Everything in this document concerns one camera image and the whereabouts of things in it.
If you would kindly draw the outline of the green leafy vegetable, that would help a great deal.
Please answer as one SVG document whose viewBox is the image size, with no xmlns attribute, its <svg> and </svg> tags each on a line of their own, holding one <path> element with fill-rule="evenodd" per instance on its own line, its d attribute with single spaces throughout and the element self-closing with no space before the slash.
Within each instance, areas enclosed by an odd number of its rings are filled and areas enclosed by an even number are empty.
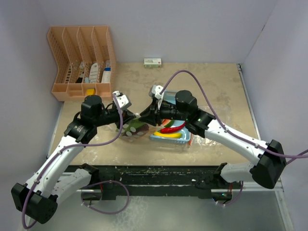
<svg viewBox="0 0 308 231">
<path fill-rule="evenodd" d="M 140 122 L 138 119 L 134 119 L 134 125 L 128 129 L 121 130 L 120 137 L 128 137 L 128 138 L 138 138 L 143 135 L 141 129 L 142 126 L 146 124 L 143 122 Z"/>
</svg>

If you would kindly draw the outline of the orange purple papaya slice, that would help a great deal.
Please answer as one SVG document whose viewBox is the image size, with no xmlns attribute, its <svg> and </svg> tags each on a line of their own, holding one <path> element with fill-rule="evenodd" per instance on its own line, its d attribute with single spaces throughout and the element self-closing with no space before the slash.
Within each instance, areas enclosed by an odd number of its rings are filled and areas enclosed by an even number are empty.
<svg viewBox="0 0 308 231">
<path fill-rule="evenodd" d="M 144 124 L 142 126 L 141 131 L 143 133 L 142 137 L 148 138 L 150 135 L 152 135 L 156 131 L 156 127 L 148 125 L 148 124 Z"/>
</svg>

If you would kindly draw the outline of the clear polka dot zip bag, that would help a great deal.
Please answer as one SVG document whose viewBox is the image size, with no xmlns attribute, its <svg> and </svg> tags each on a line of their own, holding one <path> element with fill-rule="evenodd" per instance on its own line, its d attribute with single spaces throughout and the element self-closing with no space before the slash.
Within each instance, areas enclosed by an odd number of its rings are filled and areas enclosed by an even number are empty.
<svg viewBox="0 0 308 231">
<path fill-rule="evenodd" d="M 142 138 L 145 135 L 151 135 L 156 131 L 156 127 L 149 125 L 139 120 L 140 115 L 136 114 L 135 118 L 123 122 L 121 134 L 119 138 L 127 142 L 134 142 L 135 140 Z"/>
</svg>

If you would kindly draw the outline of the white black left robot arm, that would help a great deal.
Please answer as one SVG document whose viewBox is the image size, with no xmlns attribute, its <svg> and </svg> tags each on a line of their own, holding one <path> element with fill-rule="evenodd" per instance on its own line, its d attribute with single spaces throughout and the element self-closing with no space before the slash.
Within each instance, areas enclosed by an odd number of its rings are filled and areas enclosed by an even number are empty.
<svg viewBox="0 0 308 231">
<path fill-rule="evenodd" d="M 58 205 L 76 190 L 93 189 L 101 184 L 99 170 L 88 164 L 81 165 L 63 180 L 59 178 L 72 160 L 85 147 L 91 146 L 90 141 L 97 134 L 98 127 L 115 123 L 122 131 L 123 113 L 131 102 L 125 94 L 115 91 L 112 105 L 108 109 L 100 96 L 87 96 L 50 157 L 26 183 L 16 183 L 12 187 L 11 194 L 16 209 L 22 212 L 24 229 L 32 228 L 26 224 L 26 217 L 44 224 L 54 215 Z"/>
</svg>

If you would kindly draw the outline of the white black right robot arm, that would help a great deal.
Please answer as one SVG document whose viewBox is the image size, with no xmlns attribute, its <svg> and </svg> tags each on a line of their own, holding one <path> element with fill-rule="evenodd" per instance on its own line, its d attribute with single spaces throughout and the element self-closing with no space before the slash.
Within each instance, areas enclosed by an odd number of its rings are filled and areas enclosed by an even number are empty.
<svg viewBox="0 0 308 231">
<path fill-rule="evenodd" d="M 152 126 L 160 125 L 163 119 L 184 121 L 190 133 L 216 141 L 248 160 L 241 164 L 221 164 L 214 176 L 219 188 L 226 188 L 235 181 L 254 181 L 273 189 L 286 167 L 280 142 L 258 140 L 220 123 L 216 116 L 199 108 L 197 99 L 188 90 L 177 92 L 175 103 L 153 98 L 139 118 Z"/>
</svg>

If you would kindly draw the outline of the clear bag with orange zipper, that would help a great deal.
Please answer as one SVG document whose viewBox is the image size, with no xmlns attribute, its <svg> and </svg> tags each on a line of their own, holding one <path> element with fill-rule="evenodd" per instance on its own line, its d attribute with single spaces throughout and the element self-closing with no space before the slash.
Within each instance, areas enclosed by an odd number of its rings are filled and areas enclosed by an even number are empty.
<svg viewBox="0 0 308 231">
<path fill-rule="evenodd" d="M 231 108 L 229 106 L 213 106 L 216 114 L 219 116 L 220 120 L 227 124 L 228 126 L 233 125 L 233 118 L 231 116 Z M 189 145 L 192 147 L 209 148 L 212 146 L 221 146 L 220 143 L 209 140 L 208 138 L 201 138 L 199 136 L 193 135 L 189 141 Z"/>
</svg>

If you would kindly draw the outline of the watermelon slice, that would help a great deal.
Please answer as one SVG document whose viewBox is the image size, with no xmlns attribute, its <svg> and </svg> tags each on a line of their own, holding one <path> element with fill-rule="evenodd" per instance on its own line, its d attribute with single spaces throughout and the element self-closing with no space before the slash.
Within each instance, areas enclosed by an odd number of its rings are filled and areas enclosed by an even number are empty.
<svg viewBox="0 0 308 231">
<path fill-rule="evenodd" d="M 173 126 L 175 120 L 170 120 L 170 119 L 164 119 L 162 121 L 162 126 L 165 127 L 165 128 L 169 128 L 171 126 Z"/>
</svg>

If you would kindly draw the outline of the red chili pepper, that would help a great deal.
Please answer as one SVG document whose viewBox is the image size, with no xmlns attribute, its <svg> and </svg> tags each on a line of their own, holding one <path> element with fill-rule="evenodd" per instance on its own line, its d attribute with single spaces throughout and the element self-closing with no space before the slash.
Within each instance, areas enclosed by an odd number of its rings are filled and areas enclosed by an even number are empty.
<svg viewBox="0 0 308 231">
<path fill-rule="evenodd" d="M 168 128 L 163 128 L 160 130 L 160 133 L 163 133 L 163 134 L 170 134 L 170 133 L 175 133 L 175 132 L 178 132 L 180 131 L 182 128 L 185 127 L 185 121 L 182 125 L 180 126 L 177 126 L 177 127 L 168 127 Z"/>
</svg>

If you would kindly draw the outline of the light blue plastic basket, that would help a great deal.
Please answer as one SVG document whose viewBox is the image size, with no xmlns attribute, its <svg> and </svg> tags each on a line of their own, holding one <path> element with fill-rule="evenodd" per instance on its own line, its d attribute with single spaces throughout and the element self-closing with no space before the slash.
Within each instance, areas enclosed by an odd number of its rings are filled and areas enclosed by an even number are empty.
<svg viewBox="0 0 308 231">
<path fill-rule="evenodd" d="M 164 119 L 162 128 L 158 128 L 150 139 L 176 145 L 190 145 L 192 134 L 184 127 L 184 121 Z"/>
</svg>

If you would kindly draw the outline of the white blue box in organizer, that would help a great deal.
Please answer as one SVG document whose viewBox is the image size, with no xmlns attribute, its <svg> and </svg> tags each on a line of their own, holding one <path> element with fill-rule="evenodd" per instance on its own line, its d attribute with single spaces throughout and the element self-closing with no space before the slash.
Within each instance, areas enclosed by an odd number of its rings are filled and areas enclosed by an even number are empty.
<svg viewBox="0 0 308 231">
<path fill-rule="evenodd" d="M 110 83 L 110 80 L 111 80 L 111 61 L 107 60 L 105 62 L 105 68 L 103 70 L 101 83 Z"/>
</svg>

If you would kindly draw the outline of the yellow block in organizer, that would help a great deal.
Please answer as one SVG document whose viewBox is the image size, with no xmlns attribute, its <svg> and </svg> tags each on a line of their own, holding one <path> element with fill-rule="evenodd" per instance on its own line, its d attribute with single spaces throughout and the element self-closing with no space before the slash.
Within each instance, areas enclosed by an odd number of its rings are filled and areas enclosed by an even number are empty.
<svg viewBox="0 0 308 231">
<path fill-rule="evenodd" d="M 96 93 L 95 89 L 87 89 L 87 91 L 86 91 L 86 95 L 87 96 L 95 95 L 95 93 Z"/>
</svg>

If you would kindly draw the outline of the green and white small box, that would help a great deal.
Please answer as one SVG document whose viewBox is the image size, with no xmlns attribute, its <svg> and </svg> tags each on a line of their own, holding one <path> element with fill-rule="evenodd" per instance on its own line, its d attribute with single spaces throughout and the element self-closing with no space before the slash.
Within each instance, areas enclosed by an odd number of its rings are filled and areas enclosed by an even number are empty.
<svg viewBox="0 0 308 231">
<path fill-rule="evenodd" d="M 162 60 L 161 58 L 144 58 L 143 65 L 145 68 L 161 68 Z"/>
</svg>

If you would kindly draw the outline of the white bottle in organizer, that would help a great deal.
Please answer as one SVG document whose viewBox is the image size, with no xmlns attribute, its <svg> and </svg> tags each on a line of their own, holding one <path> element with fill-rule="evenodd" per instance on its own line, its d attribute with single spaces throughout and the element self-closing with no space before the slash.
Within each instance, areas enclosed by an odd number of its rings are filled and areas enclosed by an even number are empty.
<svg viewBox="0 0 308 231">
<path fill-rule="evenodd" d="M 89 73 L 89 83 L 96 83 L 99 73 L 98 63 L 93 63 Z"/>
</svg>

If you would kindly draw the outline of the peach plastic file organizer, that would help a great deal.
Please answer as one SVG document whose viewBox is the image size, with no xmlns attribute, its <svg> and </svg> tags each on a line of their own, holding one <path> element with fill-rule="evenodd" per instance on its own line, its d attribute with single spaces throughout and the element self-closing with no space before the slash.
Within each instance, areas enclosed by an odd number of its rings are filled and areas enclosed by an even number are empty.
<svg viewBox="0 0 308 231">
<path fill-rule="evenodd" d="M 52 94 L 60 101 L 80 101 L 87 89 L 110 99 L 116 77 L 116 55 L 109 26 L 52 26 L 47 39 L 55 58 L 58 72 Z M 111 61 L 110 83 L 101 83 L 105 62 Z M 89 83 L 90 68 L 98 63 L 96 83 Z"/>
</svg>

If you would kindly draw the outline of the black aluminium base frame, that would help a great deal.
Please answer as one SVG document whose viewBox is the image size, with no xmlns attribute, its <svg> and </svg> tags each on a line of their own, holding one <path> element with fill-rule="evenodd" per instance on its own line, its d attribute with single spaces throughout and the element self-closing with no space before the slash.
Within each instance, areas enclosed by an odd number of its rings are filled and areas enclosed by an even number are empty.
<svg viewBox="0 0 308 231">
<path fill-rule="evenodd" d="M 214 166 L 99 166 L 122 185 L 79 190 L 36 231 L 292 231 L 280 183 L 214 183 Z"/>
</svg>

